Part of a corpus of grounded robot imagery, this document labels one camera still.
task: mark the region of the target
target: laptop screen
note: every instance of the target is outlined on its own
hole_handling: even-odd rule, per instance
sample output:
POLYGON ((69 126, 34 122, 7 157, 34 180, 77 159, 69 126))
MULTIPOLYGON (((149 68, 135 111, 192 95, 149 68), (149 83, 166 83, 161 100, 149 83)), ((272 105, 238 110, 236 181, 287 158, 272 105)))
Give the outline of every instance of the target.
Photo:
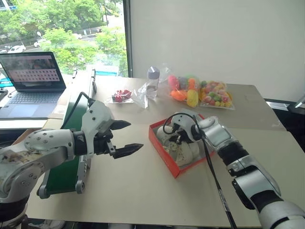
POLYGON ((66 88, 51 52, 2 54, 0 63, 17 91, 62 91, 66 88))

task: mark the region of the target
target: white robotic arm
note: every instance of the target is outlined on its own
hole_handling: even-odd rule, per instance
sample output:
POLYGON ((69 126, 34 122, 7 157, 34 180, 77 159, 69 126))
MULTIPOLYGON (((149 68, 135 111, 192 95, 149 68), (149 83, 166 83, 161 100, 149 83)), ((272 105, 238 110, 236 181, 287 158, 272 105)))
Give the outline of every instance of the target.
POLYGON ((203 137, 223 160, 231 176, 232 185, 248 209, 256 209, 264 229, 304 229, 305 212, 297 205, 281 199, 276 181, 248 154, 229 130, 215 116, 194 124, 189 116, 172 118, 174 129, 185 131, 189 140, 203 137))
POLYGON ((112 130, 129 126, 113 120, 108 107, 95 101, 82 118, 81 131, 68 129, 38 130, 21 142, 0 150, 0 225, 18 223, 38 178, 46 171, 75 156, 110 154, 128 156, 142 144, 116 149, 111 143, 112 130))

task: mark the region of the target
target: laptop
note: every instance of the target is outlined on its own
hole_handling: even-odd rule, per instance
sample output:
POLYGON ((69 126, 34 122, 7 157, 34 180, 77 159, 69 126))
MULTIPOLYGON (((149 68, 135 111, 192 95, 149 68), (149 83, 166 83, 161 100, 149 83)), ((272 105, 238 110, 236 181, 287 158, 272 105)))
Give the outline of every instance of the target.
POLYGON ((0 119, 47 118, 66 89, 53 53, 0 54, 0 64, 17 91, 0 119))

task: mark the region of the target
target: laptop keyboard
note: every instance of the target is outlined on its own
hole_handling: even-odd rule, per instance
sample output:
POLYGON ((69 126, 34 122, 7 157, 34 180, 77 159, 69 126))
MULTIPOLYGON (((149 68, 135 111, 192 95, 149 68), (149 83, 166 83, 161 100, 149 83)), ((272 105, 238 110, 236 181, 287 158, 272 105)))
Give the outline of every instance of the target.
POLYGON ((10 104, 45 104, 57 103, 61 93, 17 93, 10 104))

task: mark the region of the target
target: cable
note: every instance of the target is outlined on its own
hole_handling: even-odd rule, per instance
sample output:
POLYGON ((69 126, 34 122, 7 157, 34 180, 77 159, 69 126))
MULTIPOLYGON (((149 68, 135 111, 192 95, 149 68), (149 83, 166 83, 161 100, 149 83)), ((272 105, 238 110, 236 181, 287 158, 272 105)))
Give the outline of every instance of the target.
POLYGON ((221 202, 222 202, 222 204, 223 204, 225 213, 226 213, 226 215, 227 215, 227 217, 228 217, 228 220, 229 220, 229 223, 230 223, 230 225, 231 225, 231 228, 232 228, 232 229, 237 229, 237 226, 236 226, 236 224, 235 224, 235 221, 234 221, 234 219, 233 219, 233 216, 232 216, 232 214, 231 214, 231 211, 230 211, 230 209, 229 209, 229 206, 228 206, 228 204, 227 204, 227 202, 226 202, 226 199, 225 199, 225 197, 224 197, 223 191, 222 191, 222 189, 221 189, 221 187, 220 187, 220 184, 219 184, 219 182, 218 182, 218 179, 217 179, 217 177, 216 177, 215 170, 214 170, 214 167, 213 167, 213 164, 212 164, 212 160, 211 160, 211 157, 210 157, 208 148, 207 148, 207 146, 206 146, 206 142, 205 142, 205 140, 204 140, 205 133, 200 129, 200 127, 199 127, 199 125, 198 125, 198 122, 197 122, 197 120, 196 120, 196 117, 195 117, 195 116, 191 116, 191 115, 189 115, 189 114, 187 114, 187 113, 175 113, 175 114, 171 115, 171 116, 165 121, 165 123, 163 124, 163 131, 164 131, 166 134, 168 134, 168 135, 173 134, 173 133, 175 132, 174 128, 173 128, 173 131, 172 131, 171 133, 170 133, 170 132, 166 132, 166 131, 165 131, 165 126, 166 126, 166 124, 168 123, 168 121, 169 121, 171 118, 173 118, 174 116, 176 116, 176 115, 186 115, 186 116, 190 117, 191 119, 193 119, 193 121, 195 122, 195 125, 197 126, 198 131, 199 131, 199 134, 201 135, 201 139, 202 139, 202 141, 203 141, 203 146, 204 146, 204 152, 205 152, 206 161, 207 161, 208 166, 209 166, 209 168, 210 168, 210 171, 211 171, 211 173, 212 173, 212 175, 213 175, 213 177, 214 177, 215 184, 216 184, 216 187, 217 187, 217 190, 218 190, 218 194, 219 194, 220 200, 221 200, 221 202))
POLYGON ((205 142, 205 140, 204 140, 205 133, 200 129, 197 120, 195 119, 194 121, 195 121, 195 123, 196 123, 196 126, 197 126, 199 132, 200 132, 200 135, 202 136, 202 137, 201 137, 201 140, 203 141, 203 146, 204 146, 204 152, 205 152, 206 161, 207 161, 208 166, 209 166, 209 168, 210 168, 210 171, 211 171, 211 173, 212 173, 212 175, 213 175, 213 177, 214 177, 214 181, 215 181, 216 187, 217 187, 217 189, 218 189, 218 194, 219 194, 219 197, 220 197, 221 202, 222 202, 222 204, 223 204, 225 213, 226 213, 226 215, 227 215, 227 217, 228 217, 228 220, 229 220, 229 223, 230 223, 230 225, 231 225, 231 228, 232 228, 232 229, 237 229, 237 226, 236 226, 235 221, 234 221, 234 219, 233 219, 232 213, 231 213, 231 211, 230 211, 230 209, 229 209, 229 206, 228 206, 228 204, 227 204, 227 201, 226 201, 226 199, 225 199, 225 197, 224 197, 223 190, 221 189, 220 184, 219 184, 219 182, 218 182, 218 179, 217 179, 217 177, 216 177, 215 170, 214 170, 214 167, 213 167, 213 164, 212 164, 212 160, 211 160, 211 157, 210 157, 210 154, 209 154, 209 150, 208 150, 208 148, 207 148, 207 146, 206 146, 206 142, 205 142))
POLYGON ((79 94, 79 96, 77 97, 77 100, 75 101, 75 104, 73 105, 73 107, 72 107, 72 109, 71 109, 71 111, 70 111, 70 113, 69 113, 67 119, 66 119, 66 120, 63 122, 63 124, 61 125, 61 129, 63 129, 63 128, 65 127, 65 125, 67 124, 67 122, 70 120, 70 118, 71 118, 71 116, 72 116, 72 114, 73 114, 73 112, 74 112, 74 110, 75 110, 77 104, 79 103, 79 101, 80 101, 82 95, 85 96, 85 97, 88 99, 89 107, 90 107, 90 106, 93 104, 93 102, 95 101, 94 99, 91 99, 85 92, 81 92, 81 93, 79 94))
POLYGON ((13 92, 15 92, 16 90, 12 91, 11 93, 8 94, 9 98, 12 98, 11 94, 13 94, 13 92))
POLYGON ((188 116, 188 117, 190 117, 195 123, 196 123, 196 117, 194 116, 194 117, 192 117, 191 115, 189 115, 189 114, 187 114, 187 113, 183 113, 183 112, 178 112, 178 113, 174 113, 173 115, 171 115, 171 116, 169 116, 168 117, 168 119, 165 121, 165 123, 163 124, 163 131, 164 131, 164 133, 166 133, 166 134, 168 134, 168 135, 171 135, 171 134, 173 134, 176 130, 175 130, 175 128, 173 128, 173 131, 172 132, 166 132, 165 131, 165 126, 166 126, 166 124, 168 123, 168 121, 171 119, 171 118, 173 118, 174 116, 177 116, 177 115, 186 115, 186 116, 188 116))

